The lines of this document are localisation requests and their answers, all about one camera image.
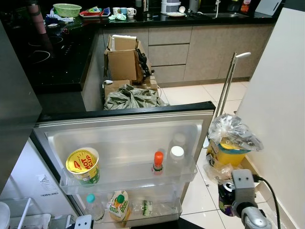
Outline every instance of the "white wall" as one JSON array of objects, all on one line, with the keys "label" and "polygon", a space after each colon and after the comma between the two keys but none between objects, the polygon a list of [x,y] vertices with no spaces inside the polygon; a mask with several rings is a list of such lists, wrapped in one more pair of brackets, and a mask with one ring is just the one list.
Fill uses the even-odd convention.
[{"label": "white wall", "polygon": [[[39,176],[43,175],[46,179],[40,182]],[[0,200],[22,198],[32,198],[28,215],[77,216],[31,140],[25,144],[0,195]]]},{"label": "white wall", "polygon": [[237,115],[262,140],[249,153],[297,228],[305,228],[305,13],[283,8]]}]

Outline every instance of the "cup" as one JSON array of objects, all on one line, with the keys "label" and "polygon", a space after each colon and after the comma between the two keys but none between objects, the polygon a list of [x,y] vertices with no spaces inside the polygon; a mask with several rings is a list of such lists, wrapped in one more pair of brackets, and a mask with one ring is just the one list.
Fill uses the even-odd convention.
[{"label": "cup", "polygon": [[133,18],[133,16],[136,14],[137,10],[135,8],[127,8],[127,17]]},{"label": "cup", "polygon": [[121,13],[120,7],[113,7],[112,10],[114,15]]},{"label": "cup", "polygon": [[126,7],[121,7],[121,13],[126,15],[127,14],[127,8]]}]

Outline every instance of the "kitchen sink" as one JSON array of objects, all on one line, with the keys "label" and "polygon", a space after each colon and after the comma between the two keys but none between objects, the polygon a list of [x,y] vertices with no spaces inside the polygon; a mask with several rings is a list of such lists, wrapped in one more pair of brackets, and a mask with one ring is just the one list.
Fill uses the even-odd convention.
[{"label": "kitchen sink", "polygon": [[[204,13],[205,16],[215,18],[216,13]],[[246,18],[248,16],[243,15],[241,13],[218,13],[217,15],[218,18]]]}]

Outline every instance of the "green basket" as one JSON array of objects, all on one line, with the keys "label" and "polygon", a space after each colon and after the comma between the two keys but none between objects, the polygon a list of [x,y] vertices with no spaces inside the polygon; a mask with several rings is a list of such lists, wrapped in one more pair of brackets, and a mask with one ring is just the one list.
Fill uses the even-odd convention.
[{"label": "green basket", "polygon": [[66,4],[66,3],[57,3],[54,4],[55,10],[57,14],[61,17],[77,17],[81,11],[81,6],[74,4]]}]

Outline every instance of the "refrigerator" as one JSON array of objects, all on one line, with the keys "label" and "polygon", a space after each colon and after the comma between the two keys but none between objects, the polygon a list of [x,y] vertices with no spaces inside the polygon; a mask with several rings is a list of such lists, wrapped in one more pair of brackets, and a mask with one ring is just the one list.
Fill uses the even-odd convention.
[{"label": "refrigerator", "polygon": [[[10,57],[15,60],[15,65],[7,64],[5,68],[21,67],[6,34],[1,34],[1,39],[8,43],[10,49],[7,52],[11,54],[8,55],[8,60]],[[30,113],[19,113],[20,119],[22,115],[31,119],[25,125],[27,131],[23,133],[22,138],[18,138],[18,147],[11,147],[11,154],[6,154],[8,157],[17,156],[13,157],[14,160],[9,160],[5,170],[1,168],[3,185],[0,189],[0,201],[12,206],[16,211],[14,216],[45,213],[50,213],[52,219],[65,216],[61,227],[66,228],[73,217],[88,214],[88,194],[99,196],[102,204],[106,206],[115,191],[126,190],[131,210],[136,203],[148,200],[153,204],[153,214],[143,216],[132,210],[126,221],[117,222],[110,217],[108,210],[105,210],[102,222],[94,224],[95,229],[127,228],[179,218],[188,185],[198,172],[196,162],[215,110],[212,102],[41,114],[37,120],[41,108],[35,94],[31,92],[31,86],[22,68],[15,76],[26,82],[23,86],[28,87],[25,92],[29,94],[30,99],[26,103],[20,104],[17,100],[10,104],[18,108],[23,107]],[[10,93],[16,93],[13,90],[14,83],[18,84],[18,81],[11,82],[8,87],[11,89]],[[8,125],[3,122],[3,117],[1,118],[1,127]],[[19,127],[20,122],[9,124],[13,129]],[[177,134],[185,138],[184,159],[179,172],[173,172],[168,163],[168,154]],[[10,138],[12,146],[17,145],[14,145],[15,136],[11,135]],[[94,148],[99,154],[100,179],[96,184],[81,184],[65,167],[68,156],[81,147]],[[164,153],[163,173],[158,176],[152,172],[156,151]]]}]

